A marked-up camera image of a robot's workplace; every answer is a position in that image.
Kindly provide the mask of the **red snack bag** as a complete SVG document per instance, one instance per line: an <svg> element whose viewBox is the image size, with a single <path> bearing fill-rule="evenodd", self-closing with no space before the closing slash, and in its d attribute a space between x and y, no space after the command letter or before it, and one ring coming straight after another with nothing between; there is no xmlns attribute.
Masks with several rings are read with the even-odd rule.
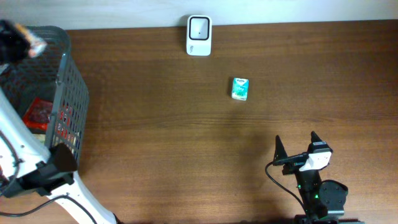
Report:
<svg viewBox="0 0 398 224"><path fill-rule="evenodd" d="M53 103L36 97L22 117L24 124L30 129L46 131L50 122Z"/></svg>

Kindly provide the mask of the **teal tissue pack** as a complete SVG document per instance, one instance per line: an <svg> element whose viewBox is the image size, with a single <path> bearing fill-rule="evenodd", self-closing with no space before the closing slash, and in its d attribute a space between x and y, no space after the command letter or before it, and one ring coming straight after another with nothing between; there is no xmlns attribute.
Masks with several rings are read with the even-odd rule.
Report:
<svg viewBox="0 0 398 224"><path fill-rule="evenodd" d="M231 97L235 100L246 101L248 98L249 80L245 78L233 78Z"/></svg>

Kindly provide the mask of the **orange tissue pack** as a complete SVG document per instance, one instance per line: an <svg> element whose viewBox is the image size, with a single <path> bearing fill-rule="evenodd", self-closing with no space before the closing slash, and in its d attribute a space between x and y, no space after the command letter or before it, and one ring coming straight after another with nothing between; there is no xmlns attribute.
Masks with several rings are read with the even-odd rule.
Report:
<svg viewBox="0 0 398 224"><path fill-rule="evenodd" d="M47 46L47 43L46 41L44 41L44 39L39 37L37 34L34 34L30 29L19 23L15 23L14 27L18 32L22 34L23 38L28 42L29 47L27 53L30 58L38 57L41 53L44 52Z"/></svg>

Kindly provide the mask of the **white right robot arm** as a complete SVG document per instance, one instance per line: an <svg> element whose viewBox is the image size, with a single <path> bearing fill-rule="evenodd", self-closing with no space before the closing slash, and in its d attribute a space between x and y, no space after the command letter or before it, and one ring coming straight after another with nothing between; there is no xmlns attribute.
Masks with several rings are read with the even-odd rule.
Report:
<svg viewBox="0 0 398 224"><path fill-rule="evenodd" d="M275 137L273 161L265 167L265 173L273 183L291 194L302 207L304 214L296 215L294 223L360 223L355 219L342 219L348 188L335 180L322 180L320 171L330 164L332 148L316 132L310 133L308 149L288 156L280 136ZM283 175L294 175L299 196L278 183L268 172L270 166L282 166Z"/></svg>

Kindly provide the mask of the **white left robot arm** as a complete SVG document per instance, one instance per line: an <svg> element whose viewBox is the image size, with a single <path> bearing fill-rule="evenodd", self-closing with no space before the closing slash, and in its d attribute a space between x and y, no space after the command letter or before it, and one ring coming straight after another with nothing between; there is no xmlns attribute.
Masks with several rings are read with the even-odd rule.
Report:
<svg viewBox="0 0 398 224"><path fill-rule="evenodd" d="M1 21L1 195L35 192L78 223L117 223L78 173L90 96L67 32Z"/></svg>

